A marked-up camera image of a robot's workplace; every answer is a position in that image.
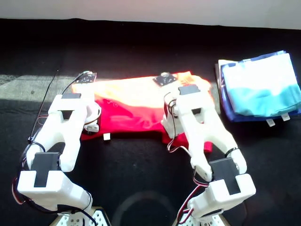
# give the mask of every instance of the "folded cloth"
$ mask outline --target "folded cloth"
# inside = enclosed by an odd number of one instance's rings
[[[237,114],[273,117],[301,106],[301,90],[287,53],[223,65],[222,74]]]
[[[278,52],[274,52],[274,53],[269,53],[269,54],[265,54],[265,55],[261,55],[258,57],[254,57],[252,58],[252,60],[259,60],[259,59],[264,59],[270,56],[274,56],[274,55],[280,55],[286,53],[285,51],[278,51]],[[281,118],[280,116],[274,116],[274,117],[254,117],[252,115],[250,116],[244,116],[241,114],[237,114],[234,112],[232,106],[231,106],[231,102],[229,100],[228,94],[227,94],[227,90],[225,87],[225,82],[224,82],[224,77],[223,77],[223,73],[221,71],[221,67],[223,65],[229,64],[229,63],[237,63],[236,61],[230,61],[230,60],[219,60],[218,64],[216,64],[216,77],[217,77],[217,86],[220,92],[220,100],[221,100],[221,105],[225,111],[225,114],[227,115],[228,119],[230,121],[233,122],[241,122],[241,121],[265,121],[267,119],[278,119]],[[298,115],[301,114],[301,109],[299,109],[298,111],[291,111],[288,113],[290,116],[294,116],[294,115]]]
[[[162,133],[163,143],[169,143],[171,139],[161,124],[164,95],[188,84],[197,84],[208,92],[210,89],[208,81],[190,72],[176,73],[174,76],[177,81],[163,87],[153,81],[155,76],[72,85],[75,93],[93,91],[95,101],[102,108],[99,132],[91,136],[82,134],[81,139],[92,139],[104,133],[157,131]],[[185,134],[177,136],[173,145],[188,147]],[[205,142],[204,150],[211,152],[212,143]]]

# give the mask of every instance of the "light blue fabric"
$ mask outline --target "light blue fabric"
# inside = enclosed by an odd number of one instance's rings
[[[301,107],[301,90],[290,56],[280,52],[280,55],[268,58],[263,55],[222,67],[235,113],[273,117]]]

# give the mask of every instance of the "white tag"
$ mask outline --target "white tag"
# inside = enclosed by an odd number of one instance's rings
[[[266,121],[267,121],[267,123],[268,123],[268,125],[269,125],[270,127],[275,126],[274,120],[272,120],[272,119],[267,119]]]
[[[111,140],[111,134],[110,133],[104,133],[103,134],[103,140]]]
[[[290,116],[288,115],[288,113],[283,114],[283,115],[281,116],[281,118],[282,118],[283,121],[287,121],[287,120],[290,120],[290,119],[291,119]]]

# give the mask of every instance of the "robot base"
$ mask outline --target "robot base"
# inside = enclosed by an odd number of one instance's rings
[[[92,207],[89,214],[95,219],[98,226],[111,226],[107,215],[102,207]],[[50,226],[94,226],[94,223],[88,219],[88,224],[83,224],[83,214],[78,212],[75,214],[65,214],[58,216]]]
[[[229,223],[222,215],[214,215],[208,217],[205,221],[199,222],[192,216],[190,216],[184,224],[177,224],[175,221],[172,226],[230,226]]]

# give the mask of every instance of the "white wall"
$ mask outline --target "white wall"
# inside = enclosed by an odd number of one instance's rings
[[[0,18],[301,29],[301,0],[0,0]]]

